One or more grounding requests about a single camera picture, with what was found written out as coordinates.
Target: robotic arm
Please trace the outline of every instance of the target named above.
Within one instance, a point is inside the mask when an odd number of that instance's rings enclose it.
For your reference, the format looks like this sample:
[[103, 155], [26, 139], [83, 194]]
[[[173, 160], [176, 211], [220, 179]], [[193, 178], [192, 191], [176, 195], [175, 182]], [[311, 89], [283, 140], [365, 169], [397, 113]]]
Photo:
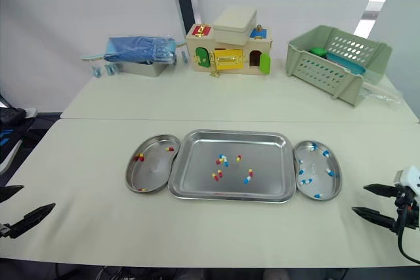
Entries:
[[412, 166], [398, 171], [394, 179], [394, 185], [371, 184], [364, 186], [364, 189], [376, 195], [395, 197], [397, 220], [365, 207], [352, 207], [352, 210], [363, 219], [396, 233], [401, 254], [408, 260], [420, 264], [419, 260], [408, 256], [402, 249], [404, 228], [415, 230], [419, 227], [420, 170]]
[[[22, 188], [23, 185], [0, 187], [0, 203], [12, 197]], [[49, 205], [39, 207], [29, 212], [28, 214], [25, 214], [24, 218], [21, 219], [21, 221], [13, 225], [10, 225], [8, 223], [0, 223], [0, 237], [9, 236], [11, 239], [16, 239], [17, 237], [21, 236], [23, 233], [40, 223], [52, 211], [54, 206], [55, 203], [50, 203]]]

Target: white lid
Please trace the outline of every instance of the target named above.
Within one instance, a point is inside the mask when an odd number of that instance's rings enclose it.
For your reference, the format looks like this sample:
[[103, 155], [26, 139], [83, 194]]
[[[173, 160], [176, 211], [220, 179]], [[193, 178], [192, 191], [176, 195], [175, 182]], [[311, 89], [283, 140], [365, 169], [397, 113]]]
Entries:
[[213, 27], [217, 30], [244, 32], [256, 14], [256, 8], [229, 7], [217, 18]]

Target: green object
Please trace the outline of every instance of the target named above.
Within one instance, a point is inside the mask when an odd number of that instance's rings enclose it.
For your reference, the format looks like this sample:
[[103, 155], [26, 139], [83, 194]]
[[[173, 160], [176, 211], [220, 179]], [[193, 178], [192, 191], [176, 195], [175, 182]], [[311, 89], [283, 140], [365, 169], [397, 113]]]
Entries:
[[[308, 50], [323, 47], [366, 69], [354, 75], [346, 68], [323, 59]], [[379, 43], [341, 31], [331, 26], [318, 26], [292, 39], [287, 49], [286, 72], [340, 98], [353, 106], [361, 100], [360, 88], [364, 79], [377, 83], [385, 74], [392, 49]]]
[[270, 55], [263, 53], [260, 55], [260, 71], [268, 75], [270, 73]]
[[204, 49], [203, 47], [196, 48], [196, 61], [199, 66], [206, 68], [210, 67], [210, 58], [207, 49]]
[[319, 57], [324, 57], [327, 54], [327, 51], [321, 47], [314, 47], [309, 52]]

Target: plastic bag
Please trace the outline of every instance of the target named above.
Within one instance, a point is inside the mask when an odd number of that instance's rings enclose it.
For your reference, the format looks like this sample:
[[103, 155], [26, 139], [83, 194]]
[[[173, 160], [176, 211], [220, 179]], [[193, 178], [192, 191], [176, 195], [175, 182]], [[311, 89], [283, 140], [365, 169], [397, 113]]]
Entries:
[[364, 82], [360, 95], [364, 98], [374, 98], [390, 106], [400, 106], [404, 100], [402, 93], [398, 90], [390, 89], [381, 85], [372, 85]]
[[138, 62], [141, 64], [174, 64], [176, 44], [171, 37], [128, 36], [111, 37], [104, 59], [109, 62]]

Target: metal tray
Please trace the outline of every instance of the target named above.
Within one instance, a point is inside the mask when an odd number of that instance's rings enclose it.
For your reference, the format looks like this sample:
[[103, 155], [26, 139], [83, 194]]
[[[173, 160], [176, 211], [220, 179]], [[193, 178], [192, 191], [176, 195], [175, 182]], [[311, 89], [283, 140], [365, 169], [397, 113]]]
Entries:
[[[228, 167], [216, 164], [219, 155]], [[245, 184], [249, 169], [252, 178]], [[216, 181], [212, 174], [218, 170], [223, 177]], [[283, 203], [296, 190], [293, 149], [277, 133], [195, 130], [182, 141], [168, 186], [179, 198]]]
[[[296, 184], [299, 191], [319, 201], [330, 200], [338, 195], [342, 184], [340, 165], [334, 153], [326, 145], [305, 140], [295, 146], [294, 154]], [[333, 176], [327, 173], [327, 169], [333, 172]]]
[[[136, 193], [150, 193], [165, 187], [179, 146], [178, 138], [170, 134], [160, 134], [143, 142], [131, 156], [125, 171], [127, 187]], [[144, 155], [143, 161], [135, 158], [140, 153]]]

